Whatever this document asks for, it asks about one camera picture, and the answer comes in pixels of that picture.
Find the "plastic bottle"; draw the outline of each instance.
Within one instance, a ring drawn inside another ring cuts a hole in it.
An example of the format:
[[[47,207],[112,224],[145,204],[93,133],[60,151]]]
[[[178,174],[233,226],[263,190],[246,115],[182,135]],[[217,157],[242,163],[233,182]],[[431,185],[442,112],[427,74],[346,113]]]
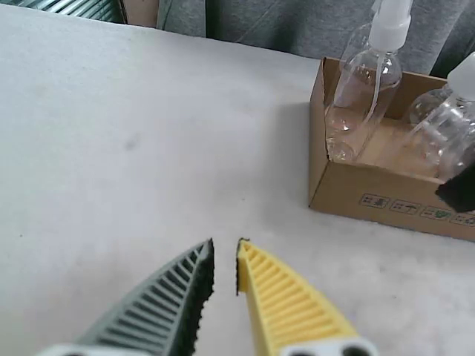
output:
[[[450,96],[431,110],[410,133],[403,137],[395,133],[378,164],[428,177],[447,179],[451,176],[448,172],[456,171],[453,168],[456,163],[453,162],[462,155],[468,156],[467,144],[475,138],[475,133],[468,135],[475,125],[474,81],[475,53],[472,53],[449,73],[445,92],[439,92],[439,95],[451,93]]]
[[[378,11],[381,0],[375,0],[371,7],[371,12],[374,14]],[[369,48],[368,39],[370,38],[371,22],[367,22],[360,27],[357,27],[350,35],[347,46],[344,49],[340,58],[340,70],[343,70],[344,64],[349,58]]]
[[[466,132],[442,150],[438,178],[447,181],[475,162],[475,120]]]
[[[427,118],[429,113],[441,105],[451,94],[452,90],[448,84],[440,89],[433,89],[423,93],[407,109],[403,120],[416,126]]]
[[[402,77],[396,52],[405,43],[411,5],[412,0],[382,0],[368,48],[345,63],[326,114],[333,159],[357,159],[385,114]]]
[[[473,52],[467,58],[473,58],[473,56],[475,56],[475,52]],[[448,75],[453,77],[454,74],[452,74],[452,72],[455,73],[460,71],[461,76],[465,77],[467,80],[470,80],[470,78],[473,78],[475,75],[475,73],[470,73],[471,70],[475,70],[475,66],[472,68],[466,63],[462,66],[462,63],[455,67]],[[442,104],[451,94],[452,89],[450,81],[440,89],[433,89],[429,90],[427,93],[423,93],[422,95],[418,96],[407,109],[403,120],[416,126],[426,117],[428,117],[429,113]]]

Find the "white table surface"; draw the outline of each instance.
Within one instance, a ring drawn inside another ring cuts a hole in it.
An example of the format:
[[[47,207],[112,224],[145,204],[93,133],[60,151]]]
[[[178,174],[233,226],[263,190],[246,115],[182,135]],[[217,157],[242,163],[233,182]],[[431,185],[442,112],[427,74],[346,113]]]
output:
[[[474,355],[475,244],[308,209],[317,66],[0,6],[1,354],[75,340],[213,237],[215,293],[196,355],[252,355],[234,272],[248,237],[382,355]]]

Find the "brown cardboard box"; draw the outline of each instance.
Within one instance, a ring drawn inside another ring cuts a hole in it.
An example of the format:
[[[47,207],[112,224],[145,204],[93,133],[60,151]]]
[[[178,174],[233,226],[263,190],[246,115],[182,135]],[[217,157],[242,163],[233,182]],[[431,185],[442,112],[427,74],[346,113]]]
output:
[[[310,100],[309,206],[324,213],[355,217],[432,234],[475,240],[475,213],[458,214],[434,194],[441,182],[375,166],[394,130],[410,130],[400,119],[420,94],[445,80],[404,73],[401,85],[361,162],[332,161],[325,140],[324,103],[338,61],[323,59]]]

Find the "printed symbol on box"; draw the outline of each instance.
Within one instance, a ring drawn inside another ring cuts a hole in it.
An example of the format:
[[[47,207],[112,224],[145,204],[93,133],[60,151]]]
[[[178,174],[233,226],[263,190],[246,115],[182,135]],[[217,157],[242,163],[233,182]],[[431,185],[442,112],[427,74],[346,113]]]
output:
[[[414,215],[419,208],[420,204],[414,202],[406,202],[404,200],[394,200],[394,203],[391,205],[389,210],[397,211],[398,213],[404,213],[409,215]]]
[[[389,203],[390,198],[380,197],[374,194],[363,194],[361,197],[360,205],[370,206],[372,208],[384,209]]]
[[[451,223],[465,226],[475,226],[475,216],[469,214],[457,214]]]
[[[433,206],[426,206],[421,213],[421,217],[427,217],[428,219],[435,220],[446,220],[451,216],[452,211],[441,208],[434,208]]]

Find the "bottle cap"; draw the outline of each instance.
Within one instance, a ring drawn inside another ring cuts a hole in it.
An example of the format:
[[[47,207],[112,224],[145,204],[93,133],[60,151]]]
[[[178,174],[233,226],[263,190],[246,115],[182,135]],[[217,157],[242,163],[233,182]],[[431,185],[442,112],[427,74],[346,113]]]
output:
[[[377,50],[392,52],[406,42],[413,0],[380,0],[370,31],[370,45]]]
[[[455,95],[469,102],[475,102],[475,52],[448,74],[447,82]]]

